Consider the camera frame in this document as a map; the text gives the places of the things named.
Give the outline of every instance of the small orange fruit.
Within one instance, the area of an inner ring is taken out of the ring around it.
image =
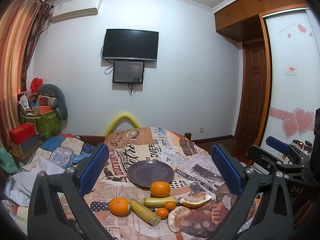
[[[151,184],[150,191],[155,197],[166,197],[170,194],[171,187],[168,182],[156,181]]]
[[[174,210],[176,208],[176,204],[173,201],[167,201],[164,203],[164,208],[167,210]]]
[[[130,211],[130,202],[123,197],[115,197],[109,202],[110,211],[117,216],[124,216]]]
[[[156,214],[161,217],[161,219],[166,219],[169,215],[169,211],[166,210],[165,208],[158,208],[156,211]]]

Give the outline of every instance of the flat screen tv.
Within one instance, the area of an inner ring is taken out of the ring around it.
[[[159,32],[107,29],[103,59],[157,61]]]
[[[113,83],[142,84],[144,62],[115,60]]]

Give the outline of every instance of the brown curtain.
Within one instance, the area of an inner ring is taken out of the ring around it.
[[[35,51],[37,42],[39,40],[41,30],[44,27],[44,23],[50,16],[51,5],[52,5],[51,0],[45,0],[39,9],[36,19],[33,22],[31,32],[28,37],[27,47],[24,53],[24,59],[22,64],[21,91],[27,90],[27,85],[26,85],[27,70],[29,68],[33,52]]]
[[[19,125],[21,70],[40,6],[39,0],[14,0],[0,19],[0,147],[6,149],[10,148],[8,131]]]

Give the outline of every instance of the screw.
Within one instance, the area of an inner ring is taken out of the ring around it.
[[[251,168],[251,167],[248,167],[245,169],[245,172],[248,173],[248,174],[254,174],[254,169]]]
[[[276,172],[277,177],[282,178],[283,177],[283,173],[281,171],[277,171]]]
[[[74,167],[69,167],[69,168],[66,169],[67,173],[73,173],[74,171],[75,171]]]
[[[38,177],[43,177],[45,175],[45,171],[39,171],[38,172]]]

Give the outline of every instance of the red plastic bag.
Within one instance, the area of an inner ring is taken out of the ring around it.
[[[40,87],[43,84],[43,80],[39,78],[34,78],[31,82],[30,88],[32,92],[37,92],[38,87]]]

